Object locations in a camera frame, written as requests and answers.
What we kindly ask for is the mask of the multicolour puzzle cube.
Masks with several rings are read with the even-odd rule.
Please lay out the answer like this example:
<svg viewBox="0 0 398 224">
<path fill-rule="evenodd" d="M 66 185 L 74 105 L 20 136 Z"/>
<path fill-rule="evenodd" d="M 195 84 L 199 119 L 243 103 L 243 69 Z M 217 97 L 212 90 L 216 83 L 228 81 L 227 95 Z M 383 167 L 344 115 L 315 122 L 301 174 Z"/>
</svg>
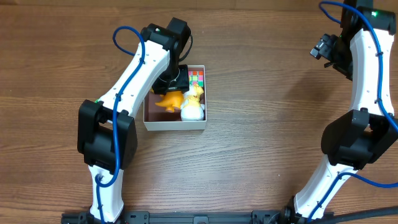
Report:
<svg viewBox="0 0 398 224">
<path fill-rule="evenodd" d="M 188 77 L 189 77 L 189 84 L 190 85 L 197 84 L 200 87 L 204 87 L 205 86 L 205 74 L 204 74 L 204 71 L 189 70 L 188 71 Z"/>
</svg>

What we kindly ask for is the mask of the orange dinosaur toy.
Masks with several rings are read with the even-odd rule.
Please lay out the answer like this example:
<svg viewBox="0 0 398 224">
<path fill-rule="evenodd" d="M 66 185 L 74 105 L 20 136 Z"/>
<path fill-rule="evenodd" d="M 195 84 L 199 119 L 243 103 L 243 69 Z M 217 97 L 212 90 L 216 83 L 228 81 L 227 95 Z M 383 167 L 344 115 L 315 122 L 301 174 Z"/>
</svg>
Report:
<svg viewBox="0 0 398 224">
<path fill-rule="evenodd" d="M 166 112 L 174 113 L 176 109 L 180 110 L 184 97 L 181 91 L 170 91 L 165 95 L 160 95 L 162 100 L 156 102 L 156 106 L 164 107 Z"/>
</svg>

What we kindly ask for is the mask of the white duck plush toy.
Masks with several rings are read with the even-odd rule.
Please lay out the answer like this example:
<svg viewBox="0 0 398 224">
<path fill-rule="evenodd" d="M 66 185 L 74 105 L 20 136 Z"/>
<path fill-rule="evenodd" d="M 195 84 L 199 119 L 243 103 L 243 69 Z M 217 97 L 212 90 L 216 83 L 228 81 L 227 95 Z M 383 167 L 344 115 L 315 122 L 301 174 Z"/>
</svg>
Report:
<svg viewBox="0 0 398 224">
<path fill-rule="evenodd" d="M 200 103 L 200 97 L 204 90 L 197 83 L 190 85 L 189 90 L 183 94 L 183 103 L 180 107 L 182 121 L 203 121 L 205 117 L 205 105 Z"/>
</svg>

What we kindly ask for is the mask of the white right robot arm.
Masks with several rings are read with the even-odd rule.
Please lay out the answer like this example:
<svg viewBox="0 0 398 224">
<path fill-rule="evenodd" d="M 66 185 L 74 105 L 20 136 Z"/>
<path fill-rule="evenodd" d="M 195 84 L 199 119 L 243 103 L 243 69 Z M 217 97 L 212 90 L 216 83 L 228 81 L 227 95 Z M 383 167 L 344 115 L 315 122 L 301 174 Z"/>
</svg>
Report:
<svg viewBox="0 0 398 224">
<path fill-rule="evenodd" d="M 367 164 L 376 162 L 397 141 L 397 117 L 391 103 L 389 59 L 396 15 L 372 1 L 343 1 L 340 35 L 323 35 L 311 50 L 326 66 L 352 84 L 351 104 L 323 131 L 323 157 L 305 187 L 294 195 L 273 223 L 338 223 L 394 215 L 396 207 L 347 215 L 325 213 L 342 185 Z"/>
</svg>

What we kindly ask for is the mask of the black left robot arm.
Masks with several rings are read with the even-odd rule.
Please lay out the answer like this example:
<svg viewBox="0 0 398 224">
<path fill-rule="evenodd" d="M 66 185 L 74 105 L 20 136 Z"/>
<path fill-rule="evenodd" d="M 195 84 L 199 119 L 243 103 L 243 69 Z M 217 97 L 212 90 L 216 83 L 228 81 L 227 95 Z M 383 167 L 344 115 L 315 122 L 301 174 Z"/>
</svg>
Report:
<svg viewBox="0 0 398 224">
<path fill-rule="evenodd" d="M 193 37 L 187 22 L 172 18 L 167 27 L 149 24 L 138 31 L 135 52 L 119 80 L 96 101 L 85 100 L 78 111 L 77 149 L 83 154 L 93 181 L 90 210 L 77 216 L 78 223 L 121 223 L 124 210 L 124 170 L 137 149 L 135 117 L 149 91 L 166 95 L 189 89 L 188 68 L 181 65 L 184 48 Z"/>
</svg>

